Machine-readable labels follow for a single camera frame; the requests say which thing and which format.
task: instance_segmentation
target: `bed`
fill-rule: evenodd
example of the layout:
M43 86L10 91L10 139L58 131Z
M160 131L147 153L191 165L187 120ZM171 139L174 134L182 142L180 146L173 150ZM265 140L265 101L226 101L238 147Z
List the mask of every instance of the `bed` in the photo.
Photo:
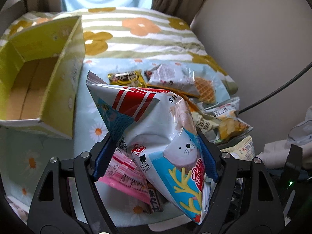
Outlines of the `bed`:
M60 159L75 158L89 151L101 141L107 129L85 86L89 70L104 76L118 63L129 69L152 64L153 60L171 61L172 66L183 63L210 65L227 88L229 95L237 91L236 83L209 56L189 26L181 19L158 11L110 7L80 9L64 13L28 12L14 21L0 39L0 46L15 32L49 20L82 15L86 56L79 81L74 121L74 139L49 138L45 135L17 132L0 128L1 175L6 193L12 200L29 209L33 193L46 163L53 156ZM75 211L85 222L74 179L70 180ZM104 183L96 184L103 203L117 227L150 224L182 215L167 203L162 213L136 214L138 200Z

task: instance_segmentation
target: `open box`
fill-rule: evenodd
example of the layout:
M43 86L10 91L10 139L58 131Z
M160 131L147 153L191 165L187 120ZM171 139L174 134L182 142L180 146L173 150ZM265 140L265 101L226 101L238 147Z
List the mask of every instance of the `open box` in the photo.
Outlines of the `open box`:
M13 34L0 49L0 125L71 139L85 56L81 16Z

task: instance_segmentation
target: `metal screw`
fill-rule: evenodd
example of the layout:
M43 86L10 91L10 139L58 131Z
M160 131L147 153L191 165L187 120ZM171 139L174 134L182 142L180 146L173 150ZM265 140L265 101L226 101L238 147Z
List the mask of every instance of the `metal screw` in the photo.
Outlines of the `metal screw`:
M260 158L254 158L254 162L255 163L261 163L261 159Z
M90 155L90 153L87 151L81 153L82 158L87 158L89 155Z
M50 159L50 162L51 163L55 163L57 161L57 157L52 157L51 159Z
M223 157L224 159L228 159L228 158L230 158L230 154L227 153L227 152L223 152L223 153L222 153L222 157Z

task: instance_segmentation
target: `pink snack package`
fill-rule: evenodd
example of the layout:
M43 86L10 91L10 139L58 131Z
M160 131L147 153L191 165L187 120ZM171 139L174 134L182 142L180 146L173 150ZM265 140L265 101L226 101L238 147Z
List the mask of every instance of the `pink snack package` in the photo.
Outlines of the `pink snack package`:
M151 203L146 177L118 148L99 181L147 204Z

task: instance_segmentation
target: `blue and white snack bag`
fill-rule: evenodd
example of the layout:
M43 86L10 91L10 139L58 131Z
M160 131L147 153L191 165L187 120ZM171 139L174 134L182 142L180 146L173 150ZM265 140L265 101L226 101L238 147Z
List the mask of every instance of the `blue and white snack bag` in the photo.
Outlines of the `blue and white snack bag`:
M168 90L106 85L89 72L86 85L118 148L191 220L208 210L202 150L188 104Z

